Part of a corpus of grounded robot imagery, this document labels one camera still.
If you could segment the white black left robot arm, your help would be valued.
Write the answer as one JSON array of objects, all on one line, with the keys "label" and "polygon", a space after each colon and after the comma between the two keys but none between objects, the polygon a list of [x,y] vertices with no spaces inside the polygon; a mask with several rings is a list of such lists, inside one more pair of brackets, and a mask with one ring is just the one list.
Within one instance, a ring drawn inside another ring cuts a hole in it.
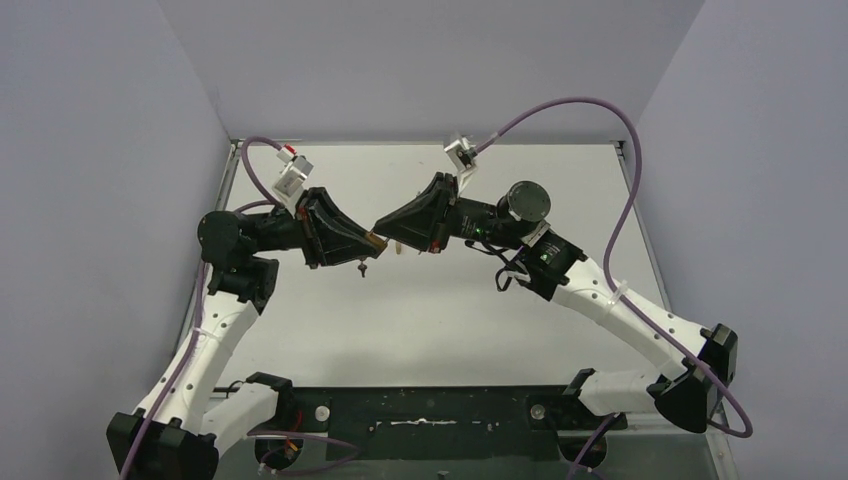
[{"label": "white black left robot arm", "polygon": [[323,187],[293,209],[263,202],[216,210],[199,222],[201,264],[192,320],[175,358],[130,413],[117,413],[107,440],[122,479],[211,479],[219,460],[263,423],[298,418],[286,378],[253,374],[215,407],[209,401],[237,345],[267,307],[279,263],[266,252],[296,250],[311,269],[378,258],[385,240],[341,212]]}]

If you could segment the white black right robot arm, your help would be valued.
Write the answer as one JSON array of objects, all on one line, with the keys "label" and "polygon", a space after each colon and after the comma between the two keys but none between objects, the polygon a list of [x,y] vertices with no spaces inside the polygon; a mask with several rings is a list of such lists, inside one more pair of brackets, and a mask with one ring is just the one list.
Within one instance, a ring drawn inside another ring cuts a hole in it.
[{"label": "white black right robot arm", "polygon": [[413,200],[376,221],[377,235],[420,252],[439,253],[450,239],[503,256],[499,282],[510,282],[577,312],[640,354],[649,369],[581,370],[564,391],[571,424],[590,425],[610,414],[656,413],[672,425],[704,433],[736,367],[738,337],[725,325],[707,328],[644,298],[623,281],[609,281],[582,249],[546,220],[551,199],[532,181],[519,181],[498,200],[461,197],[458,179],[434,175]]}]

